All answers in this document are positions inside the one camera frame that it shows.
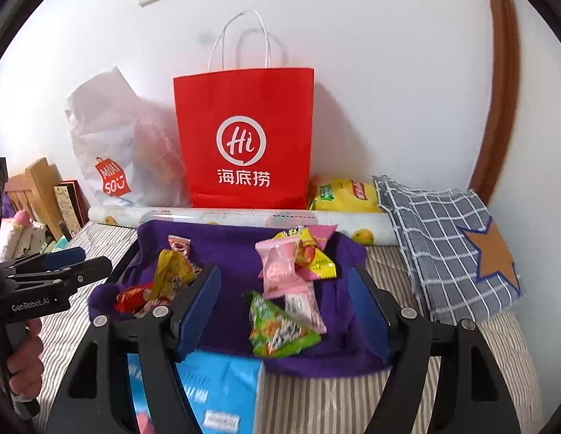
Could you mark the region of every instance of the human hand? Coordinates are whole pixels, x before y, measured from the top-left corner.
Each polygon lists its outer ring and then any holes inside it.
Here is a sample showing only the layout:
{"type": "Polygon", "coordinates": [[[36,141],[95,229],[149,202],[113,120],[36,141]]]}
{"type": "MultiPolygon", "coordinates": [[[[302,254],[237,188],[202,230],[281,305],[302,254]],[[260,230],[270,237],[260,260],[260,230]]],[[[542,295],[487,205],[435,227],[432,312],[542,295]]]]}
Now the human hand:
{"type": "Polygon", "coordinates": [[[33,400],[41,391],[41,375],[44,371],[43,363],[39,360],[39,354],[43,351],[43,342],[38,336],[41,320],[34,318],[28,320],[26,325],[29,331],[7,359],[7,368],[13,374],[9,380],[13,393],[33,400]]]}

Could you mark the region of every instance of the metal bolt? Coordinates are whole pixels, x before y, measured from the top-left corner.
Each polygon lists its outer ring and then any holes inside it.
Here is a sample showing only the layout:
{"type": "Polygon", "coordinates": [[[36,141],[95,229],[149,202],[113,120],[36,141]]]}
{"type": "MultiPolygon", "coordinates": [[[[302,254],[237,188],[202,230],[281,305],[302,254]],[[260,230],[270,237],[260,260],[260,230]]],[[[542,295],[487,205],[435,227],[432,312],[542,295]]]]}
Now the metal bolt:
{"type": "Polygon", "coordinates": [[[469,318],[464,318],[462,320],[462,327],[464,327],[468,331],[473,331],[476,327],[475,321],[470,320],[469,318]]]}
{"type": "Polygon", "coordinates": [[[152,310],[152,315],[154,315],[156,318],[161,318],[163,316],[166,316],[169,311],[170,310],[168,309],[167,306],[160,305],[159,307],[156,307],[155,309],[152,310]]]}
{"type": "Polygon", "coordinates": [[[105,315],[99,315],[99,316],[96,316],[93,319],[93,326],[100,327],[100,326],[103,326],[106,323],[107,323],[107,316],[105,316],[105,315]]]}
{"type": "Polygon", "coordinates": [[[413,318],[417,318],[417,312],[411,307],[405,307],[404,309],[401,309],[401,316],[412,320],[413,318]]]}

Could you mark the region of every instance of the white wall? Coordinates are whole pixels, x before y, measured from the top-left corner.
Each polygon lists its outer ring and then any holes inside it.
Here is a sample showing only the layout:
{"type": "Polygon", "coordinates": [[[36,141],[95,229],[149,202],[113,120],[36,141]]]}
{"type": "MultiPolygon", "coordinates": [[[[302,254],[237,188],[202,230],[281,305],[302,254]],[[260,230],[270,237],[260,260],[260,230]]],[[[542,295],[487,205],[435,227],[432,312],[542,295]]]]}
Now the white wall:
{"type": "Polygon", "coordinates": [[[490,210],[527,294],[514,312],[536,364],[546,421],[561,401],[561,44],[530,3],[515,3],[519,104],[490,210]]]}
{"type": "MultiPolygon", "coordinates": [[[[113,66],[173,121],[172,78],[204,72],[224,22],[248,8],[273,34],[274,65],[316,69],[313,174],[468,184],[490,97],[488,0],[45,0],[0,62],[10,171],[47,156],[81,178],[65,100],[113,66]]],[[[262,63],[258,32],[244,32],[255,27],[241,21],[227,38],[232,67],[262,63]]]]}

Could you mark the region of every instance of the yellow snack package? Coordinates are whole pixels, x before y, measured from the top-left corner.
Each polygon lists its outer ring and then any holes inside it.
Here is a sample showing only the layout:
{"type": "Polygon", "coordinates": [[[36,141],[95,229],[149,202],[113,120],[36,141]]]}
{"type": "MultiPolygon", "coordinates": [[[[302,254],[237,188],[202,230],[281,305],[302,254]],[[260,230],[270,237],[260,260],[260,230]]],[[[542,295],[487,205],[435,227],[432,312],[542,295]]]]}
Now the yellow snack package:
{"type": "Polygon", "coordinates": [[[311,182],[311,210],[338,212],[383,212],[377,189],[369,183],[351,179],[316,176],[311,182]]]}
{"type": "Polygon", "coordinates": [[[184,284],[193,281],[196,274],[181,253],[163,249],[154,272],[154,284],[148,300],[164,297],[170,301],[184,284]]]}
{"type": "Polygon", "coordinates": [[[336,266],[317,246],[308,228],[298,227],[277,233],[274,238],[292,237],[300,239],[297,250],[297,274],[306,281],[332,279],[336,277],[336,266]]]}

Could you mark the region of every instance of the striped tablecloth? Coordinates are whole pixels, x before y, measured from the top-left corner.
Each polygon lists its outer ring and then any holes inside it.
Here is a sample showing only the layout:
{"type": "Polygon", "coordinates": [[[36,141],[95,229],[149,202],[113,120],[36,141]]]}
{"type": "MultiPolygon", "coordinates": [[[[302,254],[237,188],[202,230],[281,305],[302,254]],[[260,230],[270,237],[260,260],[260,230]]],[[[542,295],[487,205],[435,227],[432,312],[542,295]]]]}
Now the striped tablecloth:
{"type": "MultiPolygon", "coordinates": [[[[88,223],[69,246],[82,246],[88,258],[107,256],[115,265],[136,238],[136,230],[88,223]]],[[[417,308],[398,247],[368,248],[367,269],[377,285],[389,290],[401,306],[417,308]]],[[[45,430],[51,405],[67,365],[89,326],[87,297],[97,284],[70,298],[71,310],[43,319],[45,344],[44,386],[39,396],[41,413],[35,418],[45,430]]],[[[541,398],[536,371],[519,324],[511,310],[481,324],[504,375],[522,427],[533,434],[541,427],[541,398]]],[[[423,397],[413,426],[425,434],[435,398],[439,358],[431,358],[423,397]]],[[[261,434],[362,433],[383,392],[388,370],[355,378],[307,379],[267,374],[261,434]]]]}

